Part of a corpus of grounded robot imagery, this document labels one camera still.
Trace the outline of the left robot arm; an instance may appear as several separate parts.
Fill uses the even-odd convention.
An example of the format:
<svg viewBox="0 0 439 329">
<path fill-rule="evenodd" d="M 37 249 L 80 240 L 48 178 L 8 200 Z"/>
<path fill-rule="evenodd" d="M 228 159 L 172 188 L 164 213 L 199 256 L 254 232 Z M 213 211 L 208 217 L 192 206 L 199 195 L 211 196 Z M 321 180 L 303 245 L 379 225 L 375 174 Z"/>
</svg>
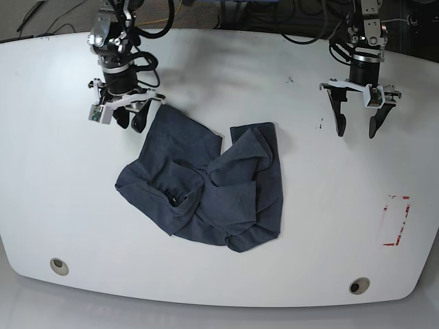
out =
<svg viewBox="0 0 439 329">
<path fill-rule="evenodd" d="M 352 4 L 353 12 L 338 24 L 346 26 L 350 42 L 337 37 L 337 27 L 326 39 L 333 59 L 349 67 L 349 77 L 346 80 L 331 78 L 319 85 L 319 89 L 327 91 L 340 137 L 346 129 L 342 104 L 348 101 L 347 92 L 362 94 L 364 107 L 376 110 L 369 123 L 369 138 L 374 138 L 390 111 L 396 107 L 396 98 L 400 98 L 401 93 L 393 85 L 379 83 L 380 65 L 384 62 L 388 42 L 387 28 L 379 18 L 379 2 L 353 1 Z"/>
</svg>

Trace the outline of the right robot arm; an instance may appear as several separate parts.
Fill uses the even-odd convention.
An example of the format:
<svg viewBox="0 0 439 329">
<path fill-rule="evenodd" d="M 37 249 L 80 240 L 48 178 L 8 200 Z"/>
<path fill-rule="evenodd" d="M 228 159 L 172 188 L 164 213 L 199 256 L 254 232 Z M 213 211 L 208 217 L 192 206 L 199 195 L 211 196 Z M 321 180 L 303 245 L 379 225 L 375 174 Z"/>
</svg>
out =
<svg viewBox="0 0 439 329">
<path fill-rule="evenodd" d="M 163 37 L 175 17 L 174 2 L 169 1 L 165 27 L 146 32 L 136 26 L 136 11 L 142 5 L 142 1 L 101 1 L 88 35 L 88 44 L 104 75 L 102 80 L 95 78 L 88 83 L 95 95 L 88 119 L 102 124 L 115 120 L 123 129 L 131 127 L 138 133 L 146 127 L 151 103 L 165 100 L 156 91 L 161 84 L 156 71 L 158 60 L 139 49 L 141 39 Z"/>
</svg>

